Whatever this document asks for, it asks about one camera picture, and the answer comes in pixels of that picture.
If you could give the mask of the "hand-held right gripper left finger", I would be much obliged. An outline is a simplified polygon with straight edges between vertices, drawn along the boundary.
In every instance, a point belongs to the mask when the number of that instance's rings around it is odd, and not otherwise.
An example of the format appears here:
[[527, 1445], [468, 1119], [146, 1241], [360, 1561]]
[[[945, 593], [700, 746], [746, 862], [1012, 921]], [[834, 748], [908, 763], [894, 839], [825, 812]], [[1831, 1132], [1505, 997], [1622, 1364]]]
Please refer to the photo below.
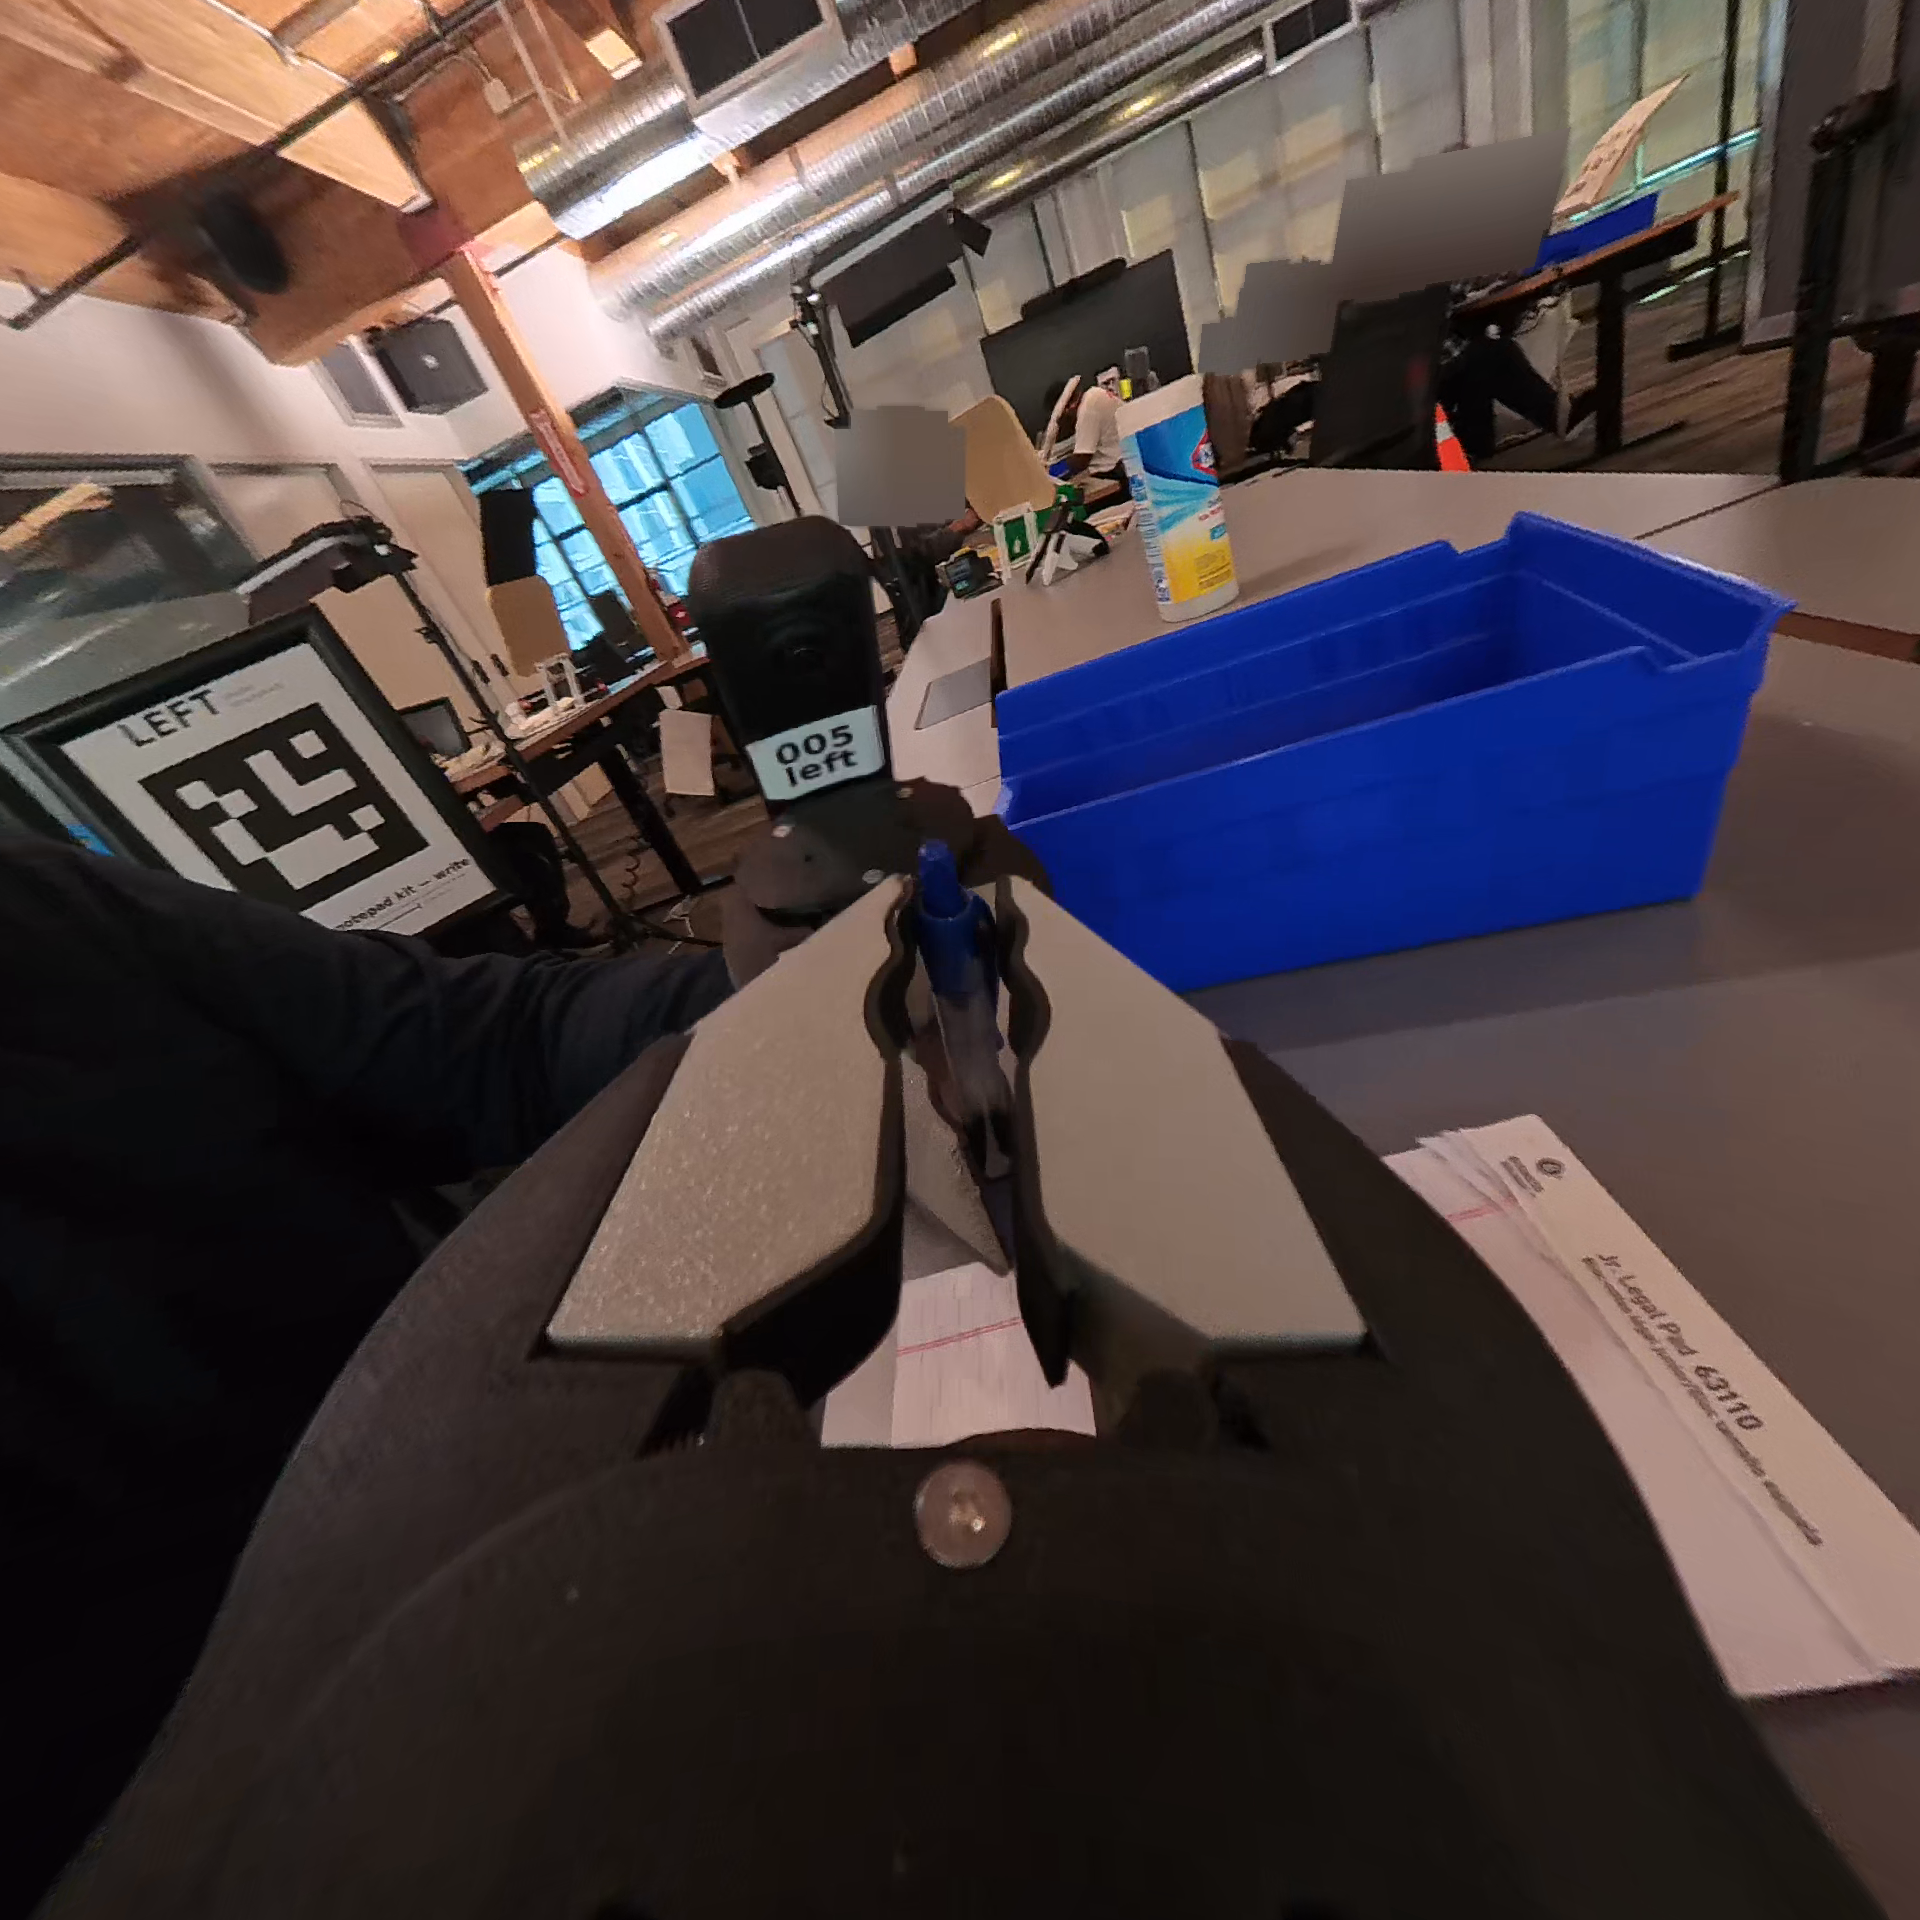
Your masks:
[[696, 1021], [546, 1343], [823, 1401], [895, 1322], [910, 881]]

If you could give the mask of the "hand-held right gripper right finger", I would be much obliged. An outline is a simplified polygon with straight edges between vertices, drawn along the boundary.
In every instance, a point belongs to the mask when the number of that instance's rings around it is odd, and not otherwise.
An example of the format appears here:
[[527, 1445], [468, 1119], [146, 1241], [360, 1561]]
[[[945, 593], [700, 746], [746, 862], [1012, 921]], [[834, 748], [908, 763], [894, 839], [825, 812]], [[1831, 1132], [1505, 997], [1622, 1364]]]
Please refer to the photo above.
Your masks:
[[997, 883], [1015, 1279], [1050, 1385], [1348, 1353], [1362, 1315], [1217, 1028], [1049, 901]]

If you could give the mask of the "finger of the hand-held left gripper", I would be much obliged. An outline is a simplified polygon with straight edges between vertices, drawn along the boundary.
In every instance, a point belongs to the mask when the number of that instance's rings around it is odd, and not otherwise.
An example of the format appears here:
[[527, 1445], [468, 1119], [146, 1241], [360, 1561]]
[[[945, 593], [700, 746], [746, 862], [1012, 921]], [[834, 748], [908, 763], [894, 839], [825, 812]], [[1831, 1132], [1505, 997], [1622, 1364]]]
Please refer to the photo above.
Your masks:
[[936, 1111], [927, 1077], [903, 1071], [903, 1276], [933, 1278], [962, 1263], [1009, 1273], [962, 1138]]

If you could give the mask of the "blue pen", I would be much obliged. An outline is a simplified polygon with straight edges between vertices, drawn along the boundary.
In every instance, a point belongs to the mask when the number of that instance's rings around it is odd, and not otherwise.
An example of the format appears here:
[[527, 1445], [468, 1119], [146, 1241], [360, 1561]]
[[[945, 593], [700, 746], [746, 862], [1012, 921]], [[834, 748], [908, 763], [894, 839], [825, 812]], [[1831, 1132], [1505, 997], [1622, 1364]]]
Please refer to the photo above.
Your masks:
[[927, 1014], [913, 1018], [917, 1053], [933, 1111], [958, 1141], [998, 1261], [1007, 1263], [1015, 1250], [1015, 1094], [1000, 1063], [997, 940], [992, 910], [962, 883], [945, 841], [921, 841], [913, 946], [927, 986]]

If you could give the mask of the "white lined notepad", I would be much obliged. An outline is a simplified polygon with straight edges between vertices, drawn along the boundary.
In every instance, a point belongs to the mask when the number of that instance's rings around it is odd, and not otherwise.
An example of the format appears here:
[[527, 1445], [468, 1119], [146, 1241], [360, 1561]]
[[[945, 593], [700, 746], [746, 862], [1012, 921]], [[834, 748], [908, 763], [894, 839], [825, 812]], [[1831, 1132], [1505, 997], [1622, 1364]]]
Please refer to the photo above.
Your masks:
[[[1524, 1309], [1613, 1445], [1733, 1692], [1916, 1678], [1916, 1524], [1537, 1115], [1383, 1162]], [[1016, 1357], [1015, 1282], [903, 1287], [834, 1387], [829, 1447], [924, 1449], [1000, 1427], [1093, 1433], [1088, 1378]]]

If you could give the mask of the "person's left forearm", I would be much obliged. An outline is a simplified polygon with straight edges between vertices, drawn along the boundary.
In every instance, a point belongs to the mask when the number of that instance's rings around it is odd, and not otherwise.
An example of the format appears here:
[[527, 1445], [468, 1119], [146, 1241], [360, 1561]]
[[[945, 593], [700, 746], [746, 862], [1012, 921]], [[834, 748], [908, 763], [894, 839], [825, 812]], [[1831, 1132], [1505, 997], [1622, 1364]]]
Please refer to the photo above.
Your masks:
[[373, 1268], [730, 994], [708, 950], [445, 957], [120, 858], [2, 854], [4, 1279]]

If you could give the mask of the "wooden desk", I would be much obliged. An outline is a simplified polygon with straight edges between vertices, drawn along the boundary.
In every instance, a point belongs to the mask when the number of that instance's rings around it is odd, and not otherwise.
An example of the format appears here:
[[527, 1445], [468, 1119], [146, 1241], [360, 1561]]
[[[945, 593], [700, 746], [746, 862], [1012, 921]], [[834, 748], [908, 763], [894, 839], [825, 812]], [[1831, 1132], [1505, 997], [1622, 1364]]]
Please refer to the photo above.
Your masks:
[[1455, 329], [1468, 329], [1471, 323], [1511, 321], [1521, 308], [1556, 294], [1596, 287], [1592, 451], [1573, 459], [1570, 469], [1597, 466], [1625, 447], [1642, 447], [1679, 428], [1679, 423], [1669, 423], [1631, 439], [1625, 435], [1625, 279], [1631, 273], [1662, 268], [1692, 250], [1703, 225], [1712, 225], [1713, 234], [1720, 234], [1722, 213], [1738, 198], [1734, 190], [1725, 190], [1686, 213], [1674, 213], [1642, 230], [1622, 236], [1608, 246], [1551, 263], [1541, 273], [1474, 294], [1454, 308]]
[[684, 663], [661, 663], [596, 699], [573, 705], [533, 733], [514, 739], [509, 746], [519, 758], [511, 758], [493, 739], [445, 762], [439, 771], [463, 801], [492, 796], [482, 812], [484, 826], [502, 820], [511, 807], [546, 803], [583, 775], [598, 772], [626, 813], [640, 849], [672, 883], [670, 895], [706, 894], [717, 877], [694, 871], [640, 767], [647, 750], [658, 743], [658, 715], [665, 711], [661, 694], [700, 678], [706, 668], [703, 650]]

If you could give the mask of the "wooden pillar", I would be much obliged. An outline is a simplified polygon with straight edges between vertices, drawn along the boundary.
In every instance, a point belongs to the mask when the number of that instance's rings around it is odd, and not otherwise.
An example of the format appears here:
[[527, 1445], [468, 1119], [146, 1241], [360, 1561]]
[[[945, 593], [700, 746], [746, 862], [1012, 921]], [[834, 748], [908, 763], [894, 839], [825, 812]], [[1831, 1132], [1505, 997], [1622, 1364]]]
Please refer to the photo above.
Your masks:
[[617, 514], [606, 484], [592, 469], [592, 459], [569, 419], [569, 410], [540, 370], [477, 243], [466, 238], [448, 252], [439, 265], [439, 274], [462, 308], [476, 340], [484, 347], [493, 372], [497, 372], [511, 395], [526, 433], [534, 439], [557, 479], [562, 479], [583, 526], [613, 569], [620, 589], [628, 598], [637, 630], [663, 665], [684, 663], [687, 659], [687, 637], [676, 629], [654, 593], [640, 550]]

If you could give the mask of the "tan chair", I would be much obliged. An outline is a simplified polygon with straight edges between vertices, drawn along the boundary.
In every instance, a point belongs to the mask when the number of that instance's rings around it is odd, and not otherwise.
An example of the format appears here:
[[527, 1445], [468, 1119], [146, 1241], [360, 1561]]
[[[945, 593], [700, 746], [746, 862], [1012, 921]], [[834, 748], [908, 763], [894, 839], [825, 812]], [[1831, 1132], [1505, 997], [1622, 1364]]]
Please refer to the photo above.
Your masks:
[[966, 508], [981, 524], [1050, 506], [1055, 482], [1005, 398], [992, 394], [951, 423], [964, 441]]

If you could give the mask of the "ceiling-hung black monitor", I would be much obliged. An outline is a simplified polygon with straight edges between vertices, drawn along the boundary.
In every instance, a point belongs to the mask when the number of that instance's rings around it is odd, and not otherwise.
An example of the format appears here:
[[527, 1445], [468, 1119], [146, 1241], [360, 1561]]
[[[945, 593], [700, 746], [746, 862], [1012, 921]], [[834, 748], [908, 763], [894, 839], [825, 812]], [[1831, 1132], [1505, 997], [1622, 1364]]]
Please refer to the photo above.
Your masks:
[[839, 263], [820, 293], [839, 317], [849, 347], [877, 338], [956, 286], [956, 263], [985, 255], [992, 229], [964, 207], [935, 207], [879, 241], [860, 259]]

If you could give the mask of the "blue plastic bin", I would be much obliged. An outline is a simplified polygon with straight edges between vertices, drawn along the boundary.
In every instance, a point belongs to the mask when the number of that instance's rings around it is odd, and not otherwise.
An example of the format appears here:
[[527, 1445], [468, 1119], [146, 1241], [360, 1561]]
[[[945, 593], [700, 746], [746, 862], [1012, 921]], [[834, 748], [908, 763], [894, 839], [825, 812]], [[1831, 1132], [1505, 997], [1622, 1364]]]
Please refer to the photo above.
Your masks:
[[1789, 611], [1520, 513], [1002, 690], [1000, 818], [1174, 993], [1684, 901]]

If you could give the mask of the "wipes canister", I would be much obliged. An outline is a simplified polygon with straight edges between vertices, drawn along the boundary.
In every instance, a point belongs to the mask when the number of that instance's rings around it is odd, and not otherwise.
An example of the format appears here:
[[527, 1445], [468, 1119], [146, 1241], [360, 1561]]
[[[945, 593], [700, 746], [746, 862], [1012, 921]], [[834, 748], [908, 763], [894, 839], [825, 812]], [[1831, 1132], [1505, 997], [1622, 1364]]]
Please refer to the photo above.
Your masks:
[[1223, 611], [1238, 597], [1238, 573], [1205, 379], [1191, 372], [1124, 401], [1116, 421], [1158, 620], [1176, 625]]

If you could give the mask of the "large black monitor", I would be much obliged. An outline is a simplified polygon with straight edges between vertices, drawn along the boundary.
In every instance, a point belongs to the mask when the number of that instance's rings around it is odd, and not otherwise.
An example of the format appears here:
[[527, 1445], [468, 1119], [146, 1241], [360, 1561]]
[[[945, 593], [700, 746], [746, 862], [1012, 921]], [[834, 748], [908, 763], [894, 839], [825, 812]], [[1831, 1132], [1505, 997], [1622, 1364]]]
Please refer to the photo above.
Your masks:
[[1144, 355], [1158, 385], [1193, 372], [1176, 263], [1169, 252], [1137, 263], [1119, 259], [1074, 277], [1024, 303], [1016, 324], [990, 331], [981, 357], [992, 385], [1034, 439], [1050, 419], [1053, 381], [1090, 381], [1124, 370], [1129, 349]]

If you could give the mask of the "black framed marker sign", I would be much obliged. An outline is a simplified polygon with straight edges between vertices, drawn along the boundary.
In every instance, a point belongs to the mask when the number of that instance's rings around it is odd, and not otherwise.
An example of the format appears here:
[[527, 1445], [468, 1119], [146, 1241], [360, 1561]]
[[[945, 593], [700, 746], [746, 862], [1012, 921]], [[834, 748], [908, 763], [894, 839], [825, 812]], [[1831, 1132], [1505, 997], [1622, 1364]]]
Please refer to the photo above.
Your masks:
[[486, 837], [317, 609], [4, 722], [61, 827], [325, 927], [432, 938], [511, 901]]

